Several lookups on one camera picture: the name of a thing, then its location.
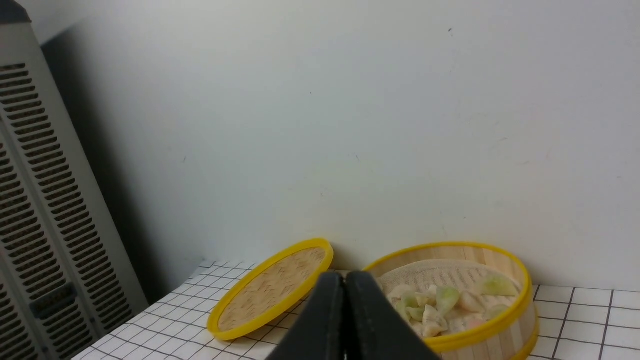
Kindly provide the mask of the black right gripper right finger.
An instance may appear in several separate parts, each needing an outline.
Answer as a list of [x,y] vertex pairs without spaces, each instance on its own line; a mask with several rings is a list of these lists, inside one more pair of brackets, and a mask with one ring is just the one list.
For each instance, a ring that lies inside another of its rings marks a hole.
[[402,319],[375,278],[365,271],[346,275],[349,319],[345,322],[347,360],[438,360]]

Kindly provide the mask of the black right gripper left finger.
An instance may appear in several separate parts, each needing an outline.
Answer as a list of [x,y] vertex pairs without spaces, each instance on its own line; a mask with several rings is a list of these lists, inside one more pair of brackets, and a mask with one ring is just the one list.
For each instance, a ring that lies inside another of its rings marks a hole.
[[320,274],[306,306],[268,360],[343,360],[344,284],[340,273]]

